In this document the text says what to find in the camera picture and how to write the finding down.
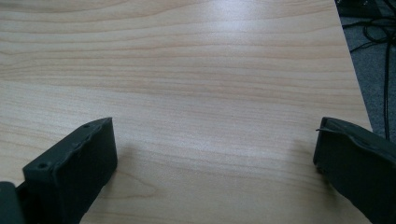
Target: black cable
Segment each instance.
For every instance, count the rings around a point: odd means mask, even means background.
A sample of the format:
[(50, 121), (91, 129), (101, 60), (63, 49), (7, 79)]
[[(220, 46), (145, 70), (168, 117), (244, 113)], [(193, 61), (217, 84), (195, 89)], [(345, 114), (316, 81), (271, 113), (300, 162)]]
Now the black cable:
[(393, 11), (393, 13), (396, 16), (396, 7), (393, 6), (393, 4), (389, 0), (384, 0), (385, 4)]
[[(393, 17), (382, 17), (373, 19), (370, 21), (358, 21), (351, 24), (343, 25), (344, 29), (362, 26), (364, 36), (369, 40), (360, 46), (352, 49), (350, 53), (355, 52), (359, 49), (368, 49), (372, 46), (379, 44), (387, 44), (387, 50), (385, 53), (385, 76), (384, 76), (384, 127), (385, 127), (385, 138), (389, 140), (389, 68), (390, 68), (390, 49), (392, 46), (396, 46), (396, 7), (389, 1), (384, 0), (387, 6), (393, 11)], [(370, 30), (376, 28), (382, 31), (383, 36), (376, 38), (371, 35)]]
[(387, 44), (387, 51), (385, 55), (385, 78), (384, 78), (384, 124), (385, 124), (385, 138), (389, 140), (389, 115), (388, 115), (388, 90), (389, 90), (389, 67), (390, 67), (390, 49), (392, 45), (396, 44), (396, 31), (390, 36)]

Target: table surface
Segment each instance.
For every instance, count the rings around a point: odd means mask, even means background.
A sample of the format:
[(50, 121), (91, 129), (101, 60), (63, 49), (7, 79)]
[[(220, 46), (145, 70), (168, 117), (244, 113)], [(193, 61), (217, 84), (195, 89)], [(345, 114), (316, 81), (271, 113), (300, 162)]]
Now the table surface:
[(113, 117), (81, 223), (369, 223), (316, 172), (322, 117), (370, 129), (333, 0), (1, 1), (0, 178)]

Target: gray carpet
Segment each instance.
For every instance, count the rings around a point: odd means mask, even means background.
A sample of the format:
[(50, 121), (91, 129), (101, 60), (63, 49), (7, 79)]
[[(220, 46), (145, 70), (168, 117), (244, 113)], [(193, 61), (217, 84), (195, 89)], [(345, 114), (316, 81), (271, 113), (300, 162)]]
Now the gray carpet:
[[(377, 0), (383, 16), (391, 16), (391, 11), (381, 1)], [(342, 24), (356, 21), (368, 21), (358, 18), (341, 17)], [(363, 35), (362, 27), (353, 27), (344, 31), (349, 50), (368, 42)], [(361, 86), (364, 103), (373, 132), (385, 137), (383, 117), (383, 93), (385, 75), (386, 44), (376, 45), (368, 49), (359, 49), (351, 53), (356, 75)], [(390, 141), (396, 143), (396, 48), (390, 51), (389, 73), (389, 129)]]

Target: black plastic part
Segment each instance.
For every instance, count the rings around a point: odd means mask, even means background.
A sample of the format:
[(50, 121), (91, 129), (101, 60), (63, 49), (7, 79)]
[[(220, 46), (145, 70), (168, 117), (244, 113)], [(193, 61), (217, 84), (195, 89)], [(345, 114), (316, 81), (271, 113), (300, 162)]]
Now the black plastic part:
[(377, 19), (382, 16), (375, 0), (335, 0), (335, 4), (342, 17)]
[(0, 224), (79, 223), (117, 167), (111, 118), (86, 123), (0, 182)]
[(9, 182), (0, 182), (0, 223), (25, 223), (15, 186)]
[(23, 168), (43, 223), (79, 223), (117, 167), (111, 119), (84, 124)]
[(360, 126), (323, 118), (314, 164), (373, 223), (396, 223), (396, 145)]

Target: light wood tabletop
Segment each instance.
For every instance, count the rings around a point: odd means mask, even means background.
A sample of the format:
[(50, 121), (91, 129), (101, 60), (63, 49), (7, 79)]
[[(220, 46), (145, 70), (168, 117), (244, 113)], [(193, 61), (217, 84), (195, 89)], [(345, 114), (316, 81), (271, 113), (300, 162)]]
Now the light wood tabletop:
[(0, 1), (0, 180), (112, 117), (81, 223), (369, 223), (317, 173), (322, 117), (370, 129), (333, 0)]

